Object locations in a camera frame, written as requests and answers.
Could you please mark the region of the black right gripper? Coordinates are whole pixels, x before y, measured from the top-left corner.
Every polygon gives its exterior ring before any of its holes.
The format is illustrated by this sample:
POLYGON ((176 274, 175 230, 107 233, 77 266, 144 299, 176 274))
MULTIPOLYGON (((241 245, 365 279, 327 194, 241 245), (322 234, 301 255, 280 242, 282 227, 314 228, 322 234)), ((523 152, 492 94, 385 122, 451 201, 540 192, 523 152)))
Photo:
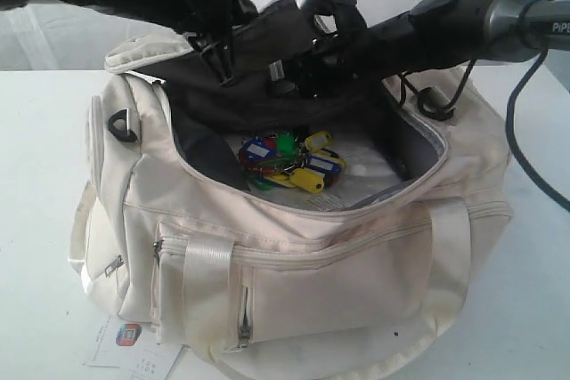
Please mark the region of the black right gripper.
POLYGON ((315 37, 300 53, 269 66, 268 89, 274 98, 329 98, 332 89, 348 85, 383 69, 383 29, 369 26, 356 10, 326 12, 336 24, 327 30, 322 14, 301 10, 315 37))

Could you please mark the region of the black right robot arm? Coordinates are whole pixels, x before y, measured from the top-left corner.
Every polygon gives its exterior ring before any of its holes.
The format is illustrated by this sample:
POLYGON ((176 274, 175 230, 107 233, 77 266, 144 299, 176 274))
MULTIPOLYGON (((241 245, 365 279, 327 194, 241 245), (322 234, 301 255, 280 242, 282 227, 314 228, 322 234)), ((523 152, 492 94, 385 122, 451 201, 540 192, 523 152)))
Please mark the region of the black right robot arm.
POLYGON ((368 28, 318 37, 309 50, 272 63, 268 82, 279 94, 311 98, 369 77, 467 61, 519 63, 568 48, 566 0, 422 0, 368 28))

